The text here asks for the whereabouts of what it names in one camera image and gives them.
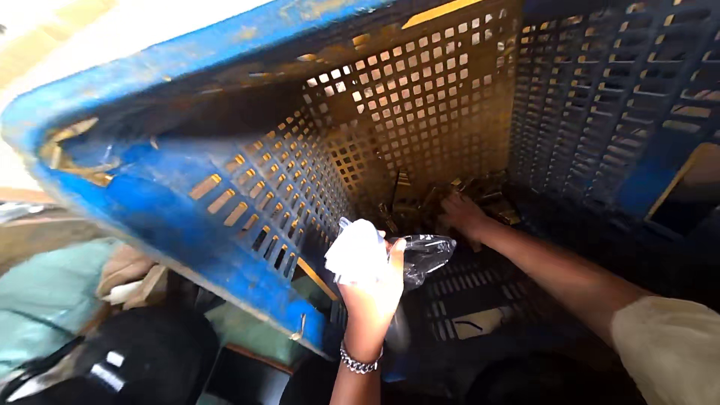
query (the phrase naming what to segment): silver chain bracelet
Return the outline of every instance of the silver chain bracelet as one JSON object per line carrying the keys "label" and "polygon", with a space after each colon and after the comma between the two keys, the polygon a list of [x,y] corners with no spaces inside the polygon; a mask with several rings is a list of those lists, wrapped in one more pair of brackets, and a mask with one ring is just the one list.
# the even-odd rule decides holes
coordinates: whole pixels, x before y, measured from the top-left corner
{"label": "silver chain bracelet", "polygon": [[375,360],[375,362],[362,363],[357,360],[353,360],[350,357],[350,355],[348,355],[348,351],[345,350],[345,341],[343,340],[340,343],[340,359],[346,366],[348,366],[350,371],[352,371],[353,373],[366,374],[366,373],[370,373],[372,371],[377,370],[377,362],[379,362],[381,358],[382,358],[382,348],[380,348],[380,356],[378,356],[378,358],[377,358],[377,360]]}

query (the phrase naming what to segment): sleeve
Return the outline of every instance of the sleeve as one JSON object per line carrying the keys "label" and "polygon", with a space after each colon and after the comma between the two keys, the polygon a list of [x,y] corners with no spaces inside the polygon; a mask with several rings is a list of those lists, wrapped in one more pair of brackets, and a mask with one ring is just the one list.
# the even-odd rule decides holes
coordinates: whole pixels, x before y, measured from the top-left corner
{"label": "sleeve", "polygon": [[648,405],[720,404],[720,315],[690,301],[645,297],[611,324],[623,366]]}

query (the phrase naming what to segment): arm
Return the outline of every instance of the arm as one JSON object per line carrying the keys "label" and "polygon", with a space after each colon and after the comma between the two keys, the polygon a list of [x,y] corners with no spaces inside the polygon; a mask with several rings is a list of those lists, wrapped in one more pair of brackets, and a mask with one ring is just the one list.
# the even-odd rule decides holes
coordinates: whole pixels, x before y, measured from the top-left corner
{"label": "arm", "polygon": [[[402,295],[404,251],[405,240],[398,239],[390,250],[389,274],[383,283],[363,288],[338,285],[348,309],[345,348],[354,360],[372,363],[380,355],[385,333]],[[379,405],[380,371],[358,374],[341,363],[330,400],[330,405],[339,404]]]}
{"label": "arm", "polygon": [[464,196],[451,195],[443,208],[447,223],[515,263],[611,347],[615,312],[652,295],[576,254],[488,218]]}

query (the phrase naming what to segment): wrist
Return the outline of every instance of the wrist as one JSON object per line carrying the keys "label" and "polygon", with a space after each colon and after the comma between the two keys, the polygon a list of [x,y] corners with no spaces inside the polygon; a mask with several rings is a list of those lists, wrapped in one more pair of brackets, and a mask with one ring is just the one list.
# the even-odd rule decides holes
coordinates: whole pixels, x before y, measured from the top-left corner
{"label": "wrist", "polygon": [[389,326],[389,321],[383,324],[370,324],[349,318],[344,338],[348,355],[353,360],[362,363],[371,363],[377,360]]}
{"label": "wrist", "polygon": [[492,218],[483,217],[478,223],[472,226],[472,230],[468,232],[468,237],[473,241],[487,244],[487,240],[491,239],[489,235],[492,234],[498,226],[502,227],[504,225]]}

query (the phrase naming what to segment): hand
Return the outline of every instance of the hand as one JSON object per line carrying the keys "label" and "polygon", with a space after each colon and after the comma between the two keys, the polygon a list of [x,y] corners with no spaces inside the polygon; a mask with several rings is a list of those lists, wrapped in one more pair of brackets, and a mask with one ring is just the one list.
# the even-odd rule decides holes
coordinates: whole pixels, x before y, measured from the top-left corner
{"label": "hand", "polygon": [[480,241],[483,228],[494,222],[472,200],[458,192],[453,192],[442,200],[441,205],[446,212],[440,215],[441,221],[457,229],[471,241]]}
{"label": "hand", "polygon": [[345,346],[359,362],[374,362],[380,354],[382,341],[402,295],[402,266],[406,241],[398,239],[390,246],[387,276],[372,285],[338,284],[348,309]]}

